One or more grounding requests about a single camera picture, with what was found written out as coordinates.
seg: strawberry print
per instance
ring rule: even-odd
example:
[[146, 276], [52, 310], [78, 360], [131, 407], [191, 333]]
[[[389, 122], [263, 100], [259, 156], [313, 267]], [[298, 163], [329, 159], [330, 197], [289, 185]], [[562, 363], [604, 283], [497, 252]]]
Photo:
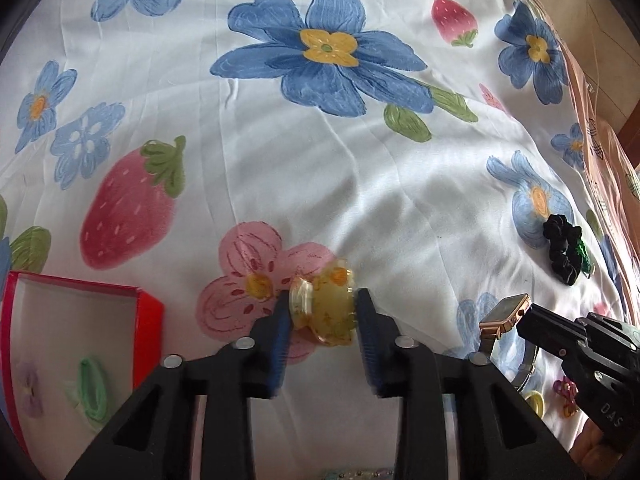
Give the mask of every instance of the strawberry print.
[[452, 46], [474, 46], [478, 22], [465, 7], [453, 0], [434, 0], [431, 17], [444, 41]]
[[[210, 282], [198, 298], [198, 326], [218, 341], [248, 335], [256, 319], [273, 312], [280, 291], [288, 289], [293, 278], [318, 274], [334, 259], [329, 249], [314, 242], [284, 249], [278, 232], [264, 222], [238, 224], [218, 248], [224, 276]], [[288, 362], [311, 354], [313, 340], [308, 329], [293, 332]]]
[[609, 305], [604, 302], [596, 303], [595, 305], [593, 305], [593, 311], [596, 314], [600, 314], [601, 316], [605, 316], [605, 317], [608, 317], [611, 313], [611, 309]]
[[485, 103], [487, 103], [489, 106], [493, 108], [498, 108], [498, 110], [502, 110], [509, 117], [511, 117], [511, 114], [507, 111], [504, 105], [500, 101], [498, 101], [498, 98], [494, 96], [486, 86], [484, 86], [482, 83], [480, 83], [478, 86], [480, 87], [480, 91], [482, 92], [482, 98], [484, 99]]
[[148, 251], [169, 232], [184, 189], [182, 152], [150, 140], [121, 158], [100, 184], [80, 231], [80, 250], [94, 269], [111, 269]]

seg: black scrunchie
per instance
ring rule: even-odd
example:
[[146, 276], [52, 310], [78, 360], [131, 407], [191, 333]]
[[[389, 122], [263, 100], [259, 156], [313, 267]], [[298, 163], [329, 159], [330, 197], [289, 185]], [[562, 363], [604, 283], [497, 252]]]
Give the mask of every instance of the black scrunchie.
[[582, 269], [582, 255], [578, 252], [582, 228], [569, 224], [564, 215], [550, 215], [542, 225], [542, 234], [550, 241], [553, 272], [565, 285], [573, 285]]

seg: white fabric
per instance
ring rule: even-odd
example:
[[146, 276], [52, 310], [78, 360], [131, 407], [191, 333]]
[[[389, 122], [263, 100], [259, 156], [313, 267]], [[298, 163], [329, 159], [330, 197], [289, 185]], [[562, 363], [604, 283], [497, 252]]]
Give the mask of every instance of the white fabric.
[[[46, 274], [122, 283], [161, 300], [163, 351], [197, 358], [224, 343], [196, 323], [198, 296], [224, 275], [218, 260], [223, 236], [240, 222], [262, 221], [284, 249], [306, 242], [345, 257], [358, 286], [377, 308], [434, 351], [459, 347], [458, 304], [481, 294], [496, 298], [528, 292], [533, 300], [574, 319], [599, 302], [621, 317], [584, 214], [593, 208], [584, 176], [553, 149], [577, 120], [567, 86], [558, 105], [543, 105], [530, 80], [516, 90], [497, 65], [508, 44], [495, 24], [513, 14], [514, 0], [455, 0], [479, 23], [474, 46], [452, 47], [431, 19], [433, 0], [361, 0], [365, 30], [384, 30], [413, 48], [428, 68], [406, 73], [458, 92], [479, 118], [467, 123], [436, 108], [420, 115], [433, 134], [418, 143], [383, 120], [385, 104], [363, 95], [359, 118], [329, 115], [294, 104], [280, 78], [229, 79], [210, 67], [223, 54], [257, 40], [229, 30], [229, 10], [253, 0], [183, 0], [152, 18], [129, 4], [114, 18], [90, 18], [95, 0], [43, 0], [0, 66], [0, 194], [13, 240], [29, 226], [51, 233]], [[311, 0], [293, 0], [304, 18]], [[56, 109], [57, 126], [101, 102], [122, 103], [126, 114], [110, 135], [111, 153], [91, 178], [68, 189], [54, 181], [54, 131], [14, 149], [16, 114], [33, 92], [44, 64], [75, 69], [78, 79]], [[514, 118], [485, 104], [479, 84]], [[175, 200], [168, 235], [115, 268], [96, 270], [82, 260], [79, 236], [101, 181], [127, 153], [150, 139], [186, 136], [186, 187]], [[575, 223], [596, 265], [594, 276], [562, 285], [550, 272], [547, 250], [524, 244], [514, 228], [515, 188], [493, 178], [490, 156], [511, 167], [520, 150], [536, 173], [569, 200]], [[569, 446], [579, 418], [562, 416], [551, 387], [559, 362], [541, 355], [545, 422]], [[252, 402], [257, 477], [313, 477], [339, 467], [390, 466], [396, 448], [398, 402], [379, 400], [367, 386], [356, 344], [317, 348], [287, 368], [280, 395]]]

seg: green leaf print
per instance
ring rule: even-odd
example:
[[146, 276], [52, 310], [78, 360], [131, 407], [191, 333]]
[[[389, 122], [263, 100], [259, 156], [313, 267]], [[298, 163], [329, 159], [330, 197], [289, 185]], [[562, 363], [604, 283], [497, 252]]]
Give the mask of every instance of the green leaf print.
[[43, 227], [29, 227], [10, 247], [13, 270], [42, 272], [49, 256], [51, 234]]
[[594, 213], [591, 209], [587, 209], [586, 217], [587, 217], [587, 224], [589, 224], [589, 227], [593, 231], [593, 234], [595, 234], [598, 241], [601, 242], [602, 239], [604, 238], [604, 234], [602, 233], [600, 222], [598, 222], [598, 217], [596, 216], [596, 213]]
[[6, 202], [2, 195], [0, 195], [0, 240], [4, 238], [4, 229], [6, 228], [6, 217], [8, 210], [6, 208]]
[[478, 30], [468, 30], [464, 34], [458, 36], [456, 40], [451, 42], [451, 46], [468, 46], [469, 48], [474, 46], [474, 39], [478, 35]]
[[393, 131], [415, 142], [431, 140], [431, 132], [417, 114], [396, 105], [385, 107], [385, 123]]
[[182, 152], [186, 144], [184, 135], [175, 137], [175, 146], [150, 140], [140, 148], [140, 154], [145, 157], [145, 171], [155, 175], [153, 185], [162, 182], [164, 192], [171, 198], [177, 198], [184, 189], [184, 168], [182, 167]]
[[442, 108], [444, 111], [459, 118], [465, 123], [477, 123], [478, 116], [473, 113], [466, 105], [465, 98], [460, 94], [454, 92], [448, 92], [437, 86], [427, 85], [420, 83], [431, 90], [431, 95], [438, 108]]

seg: yellow flower center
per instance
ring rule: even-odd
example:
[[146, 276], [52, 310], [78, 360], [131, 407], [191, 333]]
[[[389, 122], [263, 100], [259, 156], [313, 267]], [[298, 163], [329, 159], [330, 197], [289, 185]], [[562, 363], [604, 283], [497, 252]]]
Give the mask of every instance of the yellow flower center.
[[246, 277], [246, 293], [258, 301], [266, 301], [273, 297], [273, 285], [264, 274], [249, 274]]
[[329, 34], [326, 30], [304, 28], [300, 31], [300, 40], [308, 46], [303, 56], [310, 61], [358, 66], [358, 60], [351, 55], [357, 49], [358, 42], [351, 34], [346, 32]]
[[529, 45], [529, 57], [535, 62], [542, 61], [543, 63], [551, 62], [549, 53], [546, 51], [548, 45], [544, 38], [539, 36], [527, 35], [527, 44]]
[[531, 189], [531, 201], [533, 209], [545, 220], [549, 218], [549, 207], [546, 203], [546, 193], [542, 191], [540, 186], [534, 186]]
[[42, 115], [44, 109], [47, 107], [47, 98], [44, 96], [36, 97], [31, 104], [29, 115], [32, 121], [37, 121]]

